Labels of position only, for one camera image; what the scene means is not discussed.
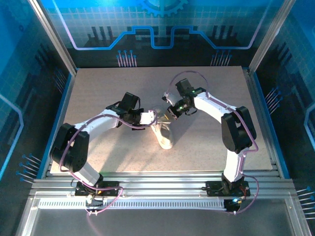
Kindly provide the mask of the black controller board with LEDs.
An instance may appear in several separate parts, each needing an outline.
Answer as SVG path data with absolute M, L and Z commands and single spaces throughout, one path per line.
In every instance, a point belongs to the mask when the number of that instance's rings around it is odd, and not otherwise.
M 237 212 L 241 207 L 242 201 L 241 198 L 225 199 L 223 202 L 224 208 L 227 212 Z

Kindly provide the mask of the aluminium enclosure post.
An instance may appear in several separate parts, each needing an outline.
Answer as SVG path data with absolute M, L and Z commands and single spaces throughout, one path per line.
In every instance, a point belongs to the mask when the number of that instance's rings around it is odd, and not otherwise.
M 43 4 L 41 3 L 40 0 L 27 0 L 27 1 L 32 7 L 33 11 L 35 12 L 38 20 L 43 26 L 46 34 L 48 35 L 55 49 L 57 50 L 60 58 L 62 59 L 64 65 L 68 69 L 69 73 L 75 77 L 77 75 L 77 69 L 76 69 L 75 63 L 73 62 L 66 46 L 62 42 L 62 39 L 60 35 L 58 34 L 57 30 L 55 29 Z
M 289 15 L 292 7 L 294 6 L 296 0 L 283 0 L 281 7 L 279 8 L 278 12 L 276 13 L 274 19 L 271 22 L 270 27 L 268 28 L 262 42 L 260 43 L 251 63 L 249 64 L 249 74 L 253 75 L 256 70 L 258 69 L 260 63 L 262 62 L 263 58 L 265 57 L 267 51 L 269 50 L 271 44 L 273 43 L 274 39 L 278 35 L 284 21 L 286 20 L 287 16 Z

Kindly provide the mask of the aluminium rail frame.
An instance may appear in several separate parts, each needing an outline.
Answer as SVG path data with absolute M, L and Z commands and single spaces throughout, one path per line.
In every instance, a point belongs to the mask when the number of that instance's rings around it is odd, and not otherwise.
M 249 171 L 248 181 L 251 196 L 258 194 L 260 199 L 286 199 L 295 196 L 295 187 L 291 179 L 280 176 L 278 171 Z M 201 190 L 207 181 L 220 181 L 221 172 L 117 172 L 105 173 L 107 181 L 118 181 L 127 198 L 139 199 L 205 199 Z M 76 181 L 72 177 L 50 175 L 36 179 L 30 194 L 37 197 L 66 197 L 74 195 Z

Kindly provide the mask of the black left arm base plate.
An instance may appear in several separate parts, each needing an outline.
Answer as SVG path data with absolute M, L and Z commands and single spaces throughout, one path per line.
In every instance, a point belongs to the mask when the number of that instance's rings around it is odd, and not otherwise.
M 77 182 L 74 195 L 75 196 L 92 195 L 93 197 L 94 196 L 116 197 L 118 195 L 119 184 L 120 183 L 118 181 L 101 181 L 95 186 L 97 190 L 94 190 L 91 187 L 85 186 L 81 182 Z

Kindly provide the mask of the white sneaker shoe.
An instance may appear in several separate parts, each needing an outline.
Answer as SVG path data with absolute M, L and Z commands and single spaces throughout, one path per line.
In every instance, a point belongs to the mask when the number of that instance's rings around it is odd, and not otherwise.
M 157 117 L 165 114 L 162 107 L 154 107 L 153 109 L 157 112 Z M 173 147 L 174 139 L 170 126 L 169 129 L 156 130 L 154 125 L 151 125 L 151 129 L 162 149 L 168 150 Z

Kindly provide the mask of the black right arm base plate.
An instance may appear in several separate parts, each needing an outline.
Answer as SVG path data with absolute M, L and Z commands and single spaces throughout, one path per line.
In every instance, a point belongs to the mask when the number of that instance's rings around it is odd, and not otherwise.
M 226 180 L 207 181 L 202 190 L 206 191 L 208 197 L 249 197 L 251 191 L 247 181 L 229 184 Z

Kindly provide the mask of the aluminium side rail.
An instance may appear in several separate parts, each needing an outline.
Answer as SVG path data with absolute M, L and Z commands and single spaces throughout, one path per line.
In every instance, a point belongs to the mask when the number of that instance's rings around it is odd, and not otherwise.
M 258 87 L 249 69 L 242 69 L 246 85 L 250 94 L 252 105 L 248 106 L 252 121 L 256 130 L 257 152 L 247 154 L 245 170 L 246 172 L 266 172 L 267 175 L 285 178 L 282 171 L 279 153 L 272 137 L 271 129 L 268 126 L 267 116 L 264 111 L 263 103 L 260 100 Z

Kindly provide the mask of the white shoelace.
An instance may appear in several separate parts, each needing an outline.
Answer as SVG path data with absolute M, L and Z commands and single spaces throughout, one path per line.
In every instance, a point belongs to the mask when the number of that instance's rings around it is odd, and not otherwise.
M 156 130 L 169 129 L 171 122 L 172 120 L 169 119 L 166 115 L 162 115 L 157 118 L 157 122 L 154 127 Z

